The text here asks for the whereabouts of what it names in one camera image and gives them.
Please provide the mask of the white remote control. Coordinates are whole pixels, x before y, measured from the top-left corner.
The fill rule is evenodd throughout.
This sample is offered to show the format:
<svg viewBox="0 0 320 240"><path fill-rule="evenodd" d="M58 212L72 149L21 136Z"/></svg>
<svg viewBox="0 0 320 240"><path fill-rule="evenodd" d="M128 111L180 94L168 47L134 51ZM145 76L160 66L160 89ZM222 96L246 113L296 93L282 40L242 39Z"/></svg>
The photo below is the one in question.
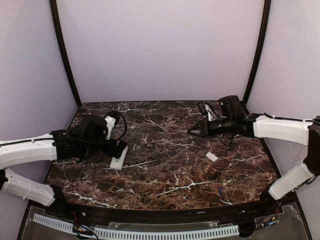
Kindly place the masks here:
<svg viewBox="0 0 320 240"><path fill-rule="evenodd" d="M122 170L126 156L127 156L127 152L128 152L128 146L125 147L125 149L122 151L119 158L115 158L115 157L112 158L109 168L117 171Z"/></svg>

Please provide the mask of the white battery cover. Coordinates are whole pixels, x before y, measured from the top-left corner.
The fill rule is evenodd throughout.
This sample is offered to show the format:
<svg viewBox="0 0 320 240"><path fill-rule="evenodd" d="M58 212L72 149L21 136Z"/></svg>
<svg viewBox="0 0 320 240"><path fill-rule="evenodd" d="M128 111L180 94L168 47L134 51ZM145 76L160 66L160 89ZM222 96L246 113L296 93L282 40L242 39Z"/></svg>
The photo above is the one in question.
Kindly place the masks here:
<svg viewBox="0 0 320 240"><path fill-rule="evenodd" d="M205 156L212 162L216 162L218 160L218 157L210 151L207 152Z"/></svg>

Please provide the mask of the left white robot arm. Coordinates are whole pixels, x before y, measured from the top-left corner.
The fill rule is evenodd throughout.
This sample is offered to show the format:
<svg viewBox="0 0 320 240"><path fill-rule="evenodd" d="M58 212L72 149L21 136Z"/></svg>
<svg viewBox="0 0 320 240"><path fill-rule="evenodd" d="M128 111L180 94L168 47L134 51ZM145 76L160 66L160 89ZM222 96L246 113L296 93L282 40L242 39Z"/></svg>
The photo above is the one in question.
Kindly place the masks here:
<svg viewBox="0 0 320 240"><path fill-rule="evenodd" d="M112 130L124 116L111 111L105 117L86 115L79 125L54 130L40 136L1 141L0 191L50 207L66 201L63 191L55 185L35 182L10 168L38 161L76 159L83 161L88 154L102 152L115 160L126 157L128 146L124 134L112 138Z"/></svg>

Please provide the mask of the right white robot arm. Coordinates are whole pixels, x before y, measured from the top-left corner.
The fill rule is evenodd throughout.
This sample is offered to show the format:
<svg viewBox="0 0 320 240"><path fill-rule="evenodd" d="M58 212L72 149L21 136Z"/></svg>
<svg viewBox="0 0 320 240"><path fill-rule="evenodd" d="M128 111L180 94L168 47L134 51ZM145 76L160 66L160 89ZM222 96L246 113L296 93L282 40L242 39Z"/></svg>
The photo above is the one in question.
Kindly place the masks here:
<svg viewBox="0 0 320 240"><path fill-rule="evenodd" d="M270 138L307 147L307 156L288 173L273 182L260 198L278 201L320 174L320 119L276 117L267 113L246 113L236 95L218 101L222 115L217 115L208 102L199 102L204 119L187 130L187 134L205 138L236 134L248 138Z"/></svg>

